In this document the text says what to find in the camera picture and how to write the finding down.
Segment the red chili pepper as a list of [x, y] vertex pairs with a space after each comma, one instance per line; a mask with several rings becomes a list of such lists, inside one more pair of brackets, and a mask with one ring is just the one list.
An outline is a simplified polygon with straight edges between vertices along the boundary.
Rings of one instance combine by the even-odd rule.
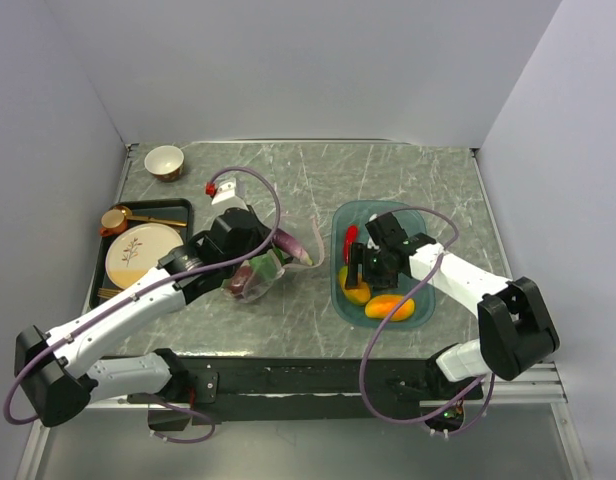
[[351, 248], [351, 245], [357, 241], [358, 234], [359, 234], [359, 228], [357, 225], [350, 225], [345, 232], [343, 249], [342, 249], [343, 260], [345, 264], [349, 263], [350, 248]]

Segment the orange green mango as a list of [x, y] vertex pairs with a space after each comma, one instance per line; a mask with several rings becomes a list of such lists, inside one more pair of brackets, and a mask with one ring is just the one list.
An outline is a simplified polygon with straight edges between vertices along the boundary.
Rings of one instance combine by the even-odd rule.
[[338, 282], [345, 298], [353, 305], [365, 306], [372, 298], [371, 289], [363, 281], [362, 275], [357, 274], [357, 285], [353, 288], [346, 287], [348, 267], [343, 266], [338, 273]]

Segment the green bell pepper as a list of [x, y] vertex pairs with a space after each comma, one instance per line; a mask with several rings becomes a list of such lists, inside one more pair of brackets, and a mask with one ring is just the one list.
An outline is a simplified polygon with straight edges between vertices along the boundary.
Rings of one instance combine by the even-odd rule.
[[283, 263], [274, 250], [249, 259], [249, 266], [257, 278], [263, 281], [275, 281], [284, 273]]

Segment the dark red apple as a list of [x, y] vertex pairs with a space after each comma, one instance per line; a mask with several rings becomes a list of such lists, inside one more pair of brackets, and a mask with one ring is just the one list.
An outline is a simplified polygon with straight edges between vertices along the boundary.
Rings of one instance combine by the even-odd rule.
[[242, 265], [239, 267], [233, 277], [228, 281], [226, 289], [229, 294], [233, 298], [239, 298], [253, 275], [254, 271], [249, 265]]

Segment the purple eggplant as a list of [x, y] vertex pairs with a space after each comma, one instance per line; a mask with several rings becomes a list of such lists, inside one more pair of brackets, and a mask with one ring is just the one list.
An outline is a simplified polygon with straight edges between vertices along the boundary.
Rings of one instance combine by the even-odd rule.
[[292, 235], [278, 228], [273, 236], [274, 245], [286, 254], [298, 260], [300, 264], [312, 266], [313, 260], [302, 244]]

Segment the yellow orange mango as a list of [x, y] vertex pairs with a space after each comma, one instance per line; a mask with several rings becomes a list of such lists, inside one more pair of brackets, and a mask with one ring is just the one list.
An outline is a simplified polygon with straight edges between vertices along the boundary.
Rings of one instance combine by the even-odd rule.
[[[383, 294], [373, 297], [364, 307], [365, 315], [370, 319], [384, 319], [403, 299], [402, 295]], [[416, 302], [408, 298], [391, 317], [392, 322], [408, 320], [416, 311]]]

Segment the clear zip top bag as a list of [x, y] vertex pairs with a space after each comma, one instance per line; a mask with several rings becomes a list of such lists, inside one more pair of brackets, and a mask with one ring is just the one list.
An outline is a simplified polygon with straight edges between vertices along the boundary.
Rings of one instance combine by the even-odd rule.
[[[280, 228], [294, 236], [302, 244], [311, 256], [313, 265], [305, 266], [300, 264], [298, 260], [277, 248], [273, 243], [273, 248], [271, 250], [274, 250], [282, 261], [285, 273], [275, 281], [263, 281], [254, 274], [246, 284], [243, 294], [239, 298], [233, 298], [226, 289], [228, 281], [231, 278], [225, 280], [222, 284], [222, 292], [228, 298], [242, 304], [252, 303], [263, 297], [284, 276], [315, 269], [323, 264], [325, 259], [325, 245], [315, 217], [302, 219], [297, 216], [284, 215], [281, 220]], [[245, 261], [242, 265], [249, 265], [249, 260]]]

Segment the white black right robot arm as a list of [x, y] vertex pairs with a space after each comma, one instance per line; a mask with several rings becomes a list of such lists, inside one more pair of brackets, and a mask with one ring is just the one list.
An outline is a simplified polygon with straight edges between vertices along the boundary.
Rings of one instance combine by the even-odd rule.
[[511, 381], [560, 347], [560, 338], [537, 284], [507, 279], [449, 253], [432, 237], [408, 235], [393, 213], [366, 224], [371, 246], [348, 241], [346, 286], [398, 286], [406, 276], [431, 285], [478, 321], [478, 338], [440, 352], [425, 375], [427, 390], [448, 398], [461, 380], [495, 374]]

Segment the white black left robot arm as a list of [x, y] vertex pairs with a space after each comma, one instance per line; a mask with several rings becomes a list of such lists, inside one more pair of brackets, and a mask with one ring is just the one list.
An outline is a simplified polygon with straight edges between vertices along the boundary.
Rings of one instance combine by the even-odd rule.
[[54, 427], [99, 400], [147, 394], [172, 402], [195, 389], [194, 375], [168, 348], [116, 360], [104, 355], [151, 321], [219, 288], [244, 261], [272, 247], [275, 231], [252, 208], [230, 208], [113, 299], [47, 332], [22, 331], [15, 380], [36, 419]]

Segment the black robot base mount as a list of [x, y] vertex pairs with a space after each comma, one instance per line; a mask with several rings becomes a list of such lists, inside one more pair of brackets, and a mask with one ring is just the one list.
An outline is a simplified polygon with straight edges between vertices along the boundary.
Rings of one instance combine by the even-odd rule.
[[396, 419], [417, 417], [426, 402], [446, 403], [462, 389], [480, 400], [468, 380], [451, 383], [421, 359], [184, 357], [184, 380], [157, 396], [210, 416], [215, 422], [368, 418], [359, 389], [372, 405]]

